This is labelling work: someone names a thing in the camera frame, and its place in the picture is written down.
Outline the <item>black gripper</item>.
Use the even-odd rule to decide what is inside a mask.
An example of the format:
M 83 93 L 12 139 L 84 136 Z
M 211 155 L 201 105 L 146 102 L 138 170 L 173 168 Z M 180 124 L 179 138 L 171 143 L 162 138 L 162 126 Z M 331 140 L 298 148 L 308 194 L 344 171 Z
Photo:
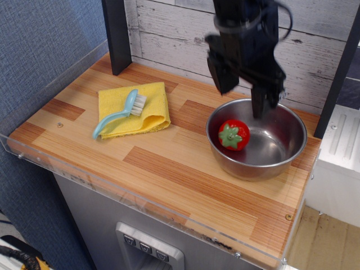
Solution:
M 286 76 L 275 60 L 279 42 L 277 1 L 214 1 L 219 34 L 205 37 L 208 68 L 221 95 L 240 79 L 252 84 L 254 118 L 276 108 L 285 94 Z

